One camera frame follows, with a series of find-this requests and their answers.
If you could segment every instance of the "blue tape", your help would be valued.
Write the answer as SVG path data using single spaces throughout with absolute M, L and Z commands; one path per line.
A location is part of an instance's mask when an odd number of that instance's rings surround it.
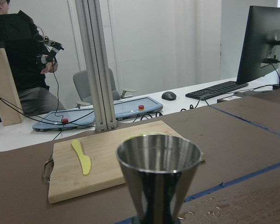
M 271 170 L 276 169 L 276 168 L 279 168 L 279 167 L 280 167 L 280 163 L 277 163 L 277 164 L 274 164 L 274 165 L 269 166 L 269 167 L 267 167 L 267 168 L 261 169 L 261 170 L 259 170 L 259 171 L 256 171 L 256 172 L 247 174 L 247 175 L 245 175 L 245 176 L 242 176 L 242 177 L 240 177 L 240 178 L 234 179 L 234 180 L 232 180 L 232 181 L 229 181 L 229 182 L 226 182 L 226 183 L 222 182 L 222 183 L 220 183 L 219 185 L 217 185 L 217 186 L 215 186 L 215 187 L 213 187 L 213 188 L 210 188 L 210 189 L 207 189 L 207 190 L 201 191 L 201 192 L 199 192 L 199 193 L 196 193 L 196 194 L 193 194 L 193 195 L 188 196 L 188 197 L 184 200 L 184 202 L 189 202 L 189 201 L 195 200 L 195 199 L 200 198 L 200 197 L 202 197 L 202 196 L 205 196 L 205 195 L 208 195 L 208 194 L 213 193 L 213 192 L 215 192 L 215 191 L 221 190 L 221 189 L 223 189 L 223 188 L 232 186 L 232 185 L 237 184 L 237 183 L 239 183 L 239 182 L 248 180 L 248 179 L 250 179 L 250 178 L 252 178 L 252 177 L 258 176 L 258 175 L 260 175 L 260 174 L 266 173 L 266 172 L 268 172 L 268 171 L 271 171 Z M 128 219 L 126 219 L 126 220 L 120 221 L 120 222 L 118 222 L 118 223 L 116 223 L 116 224 L 130 224 L 130 223 L 132 223 L 132 218 L 128 218 Z
M 239 120 L 242 120 L 242 121 L 244 121 L 244 122 L 247 122 L 247 123 L 249 123 L 249 124 L 251 124 L 251 125 L 254 125 L 254 126 L 256 126 L 256 127 L 259 127 L 259 128 L 261 128 L 261 129 L 263 129 L 263 130 L 266 130 L 266 131 L 268 131 L 268 132 L 270 132 L 270 133 L 273 133 L 273 134 L 276 134 L 276 135 L 280 136 L 280 133 L 275 132 L 275 131 L 272 131 L 272 130 L 270 130 L 270 129 L 267 128 L 267 127 L 261 126 L 261 125 L 259 125 L 259 124 L 256 124 L 256 123 L 254 123 L 254 122 L 252 122 L 252 121 L 249 121 L 249 120 L 246 120 L 246 119 L 244 119 L 244 118 L 241 118 L 241 117 L 239 117 L 239 116 L 237 116 L 237 115 L 234 115 L 234 114 L 232 114 L 232 113 L 228 113 L 228 112 L 223 111 L 223 110 L 221 110 L 221 109 L 219 109 L 219 108 L 216 108 L 216 107 L 214 107 L 214 106 L 212 106 L 212 105 L 209 105 L 209 107 L 211 107 L 211 108 L 213 108 L 213 109 L 215 109 L 215 110 L 217 110 L 217 111 L 220 111 L 220 112 L 222 112 L 222 113 L 225 113 L 225 114 L 227 114 L 227 115 L 230 115 L 230 116 L 232 116 L 232 117 L 234 117 L 234 118 L 237 118 L 237 119 L 239 119 Z

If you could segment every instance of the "brown table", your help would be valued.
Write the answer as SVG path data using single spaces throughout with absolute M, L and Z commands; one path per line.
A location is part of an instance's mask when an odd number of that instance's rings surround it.
M 118 128 L 157 120 L 163 120 L 205 153 L 205 162 L 198 167 L 188 196 L 280 163 L 280 90 L 136 123 L 119 123 Z M 91 134 L 95 132 L 62 140 Z M 113 224 L 136 215 L 125 184 L 49 204 L 49 186 L 42 178 L 42 169 L 58 141 L 0 152 L 0 224 Z M 219 213 L 214 205 L 221 205 Z M 266 213 L 270 205 L 279 209 Z M 218 223 L 217 219 L 204 217 L 207 210 L 220 216 L 220 223 L 249 223 L 249 217 L 254 223 L 280 223 L 280 168 L 185 203 L 180 212 L 186 216 L 182 223 L 193 223 L 191 214 L 185 215 L 187 211 L 195 212 L 195 222 Z

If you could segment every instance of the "metal post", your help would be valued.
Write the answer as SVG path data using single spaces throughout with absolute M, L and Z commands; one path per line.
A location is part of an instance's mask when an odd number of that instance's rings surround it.
M 76 0 L 86 68 L 95 114 L 96 129 L 117 127 L 111 81 L 98 0 Z

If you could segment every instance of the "gray pants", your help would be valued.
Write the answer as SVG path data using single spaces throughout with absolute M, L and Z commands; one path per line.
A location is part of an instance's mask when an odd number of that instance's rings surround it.
M 19 91 L 23 113 L 27 116 L 45 114 L 50 111 L 64 110 L 63 105 L 47 89 L 36 87 Z

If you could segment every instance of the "chair backrest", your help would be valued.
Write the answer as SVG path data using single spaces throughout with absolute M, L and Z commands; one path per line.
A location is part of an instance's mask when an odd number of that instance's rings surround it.
M 114 76 L 111 69 L 109 69 L 109 74 L 113 100 L 119 100 L 119 93 L 116 90 Z M 87 70 L 83 70 L 74 74 L 73 81 L 80 99 L 83 102 L 92 103 L 91 92 L 88 84 Z

